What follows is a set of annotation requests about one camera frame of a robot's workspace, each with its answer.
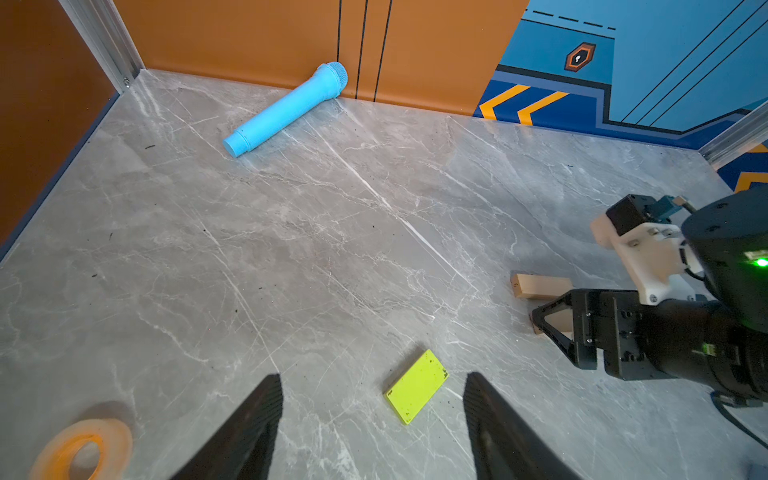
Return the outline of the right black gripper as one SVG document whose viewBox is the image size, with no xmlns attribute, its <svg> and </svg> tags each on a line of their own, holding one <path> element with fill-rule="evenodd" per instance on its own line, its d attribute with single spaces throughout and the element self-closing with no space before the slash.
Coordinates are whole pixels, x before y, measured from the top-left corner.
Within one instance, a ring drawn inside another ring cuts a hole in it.
<svg viewBox="0 0 768 480">
<path fill-rule="evenodd" d="M 717 301 L 646 306 L 635 291 L 580 289 L 536 307 L 530 319 L 582 370 L 602 365 L 626 381 L 750 382 L 750 334 Z"/>
</svg>

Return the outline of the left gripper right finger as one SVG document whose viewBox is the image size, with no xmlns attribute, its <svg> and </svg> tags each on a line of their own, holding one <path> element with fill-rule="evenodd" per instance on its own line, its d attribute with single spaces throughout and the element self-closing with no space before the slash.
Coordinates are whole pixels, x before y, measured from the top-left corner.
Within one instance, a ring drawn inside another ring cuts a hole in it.
<svg viewBox="0 0 768 480">
<path fill-rule="evenodd" d="M 463 406 L 479 479 L 576 479 L 479 372 L 468 374 Z"/>
</svg>

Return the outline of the natural wood block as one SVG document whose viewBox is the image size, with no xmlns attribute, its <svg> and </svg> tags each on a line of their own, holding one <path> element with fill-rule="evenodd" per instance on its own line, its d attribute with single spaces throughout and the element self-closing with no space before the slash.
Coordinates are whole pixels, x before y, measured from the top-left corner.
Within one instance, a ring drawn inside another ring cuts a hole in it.
<svg viewBox="0 0 768 480">
<path fill-rule="evenodd" d="M 544 306 L 555 300 L 555 297 L 548 299 L 537 299 L 532 301 L 529 305 L 530 312 L 529 318 L 532 318 L 532 311 L 539 306 Z M 573 313 L 571 309 L 564 309 L 555 313 L 549 314 L 545 320 L 558 331 L 566 335 L 568 338 L 573 338 Z"/>
<path fill-rule="evenodd" d="M 552 300 L 573 288 L 570 279 L 531 274 L 514 274 L 511 278 L 516 298 L 528 300 Z"/>
</svg>

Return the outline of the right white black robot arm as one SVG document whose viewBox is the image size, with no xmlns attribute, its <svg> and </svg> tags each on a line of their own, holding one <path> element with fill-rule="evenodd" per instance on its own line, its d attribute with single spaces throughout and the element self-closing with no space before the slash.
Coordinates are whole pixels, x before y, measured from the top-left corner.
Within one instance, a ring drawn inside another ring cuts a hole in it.
<svg viewBox="0 0 768 480">
<path fill-rule="evenodd" d="M 533 324 L 579 369 L 625 381 L 683 379 L 733 405 L 767 400 L 767 191 L 702 208 L 630 194 L 591 225 L 630 290 L 572 289 Z M 675 225 L 674 213 L 688 217 Z"/>
</svg>

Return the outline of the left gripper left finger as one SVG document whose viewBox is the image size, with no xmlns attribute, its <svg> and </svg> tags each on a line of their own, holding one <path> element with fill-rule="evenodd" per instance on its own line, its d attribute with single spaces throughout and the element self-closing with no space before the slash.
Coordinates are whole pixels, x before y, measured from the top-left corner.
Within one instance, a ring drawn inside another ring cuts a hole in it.
<svg viewBox="0 0 768 480">
<path fill-rule="evenodd" d="M 175 479 L 266 479 L 283 413 L 278 374 L 266 376 Z"/>
</svg>

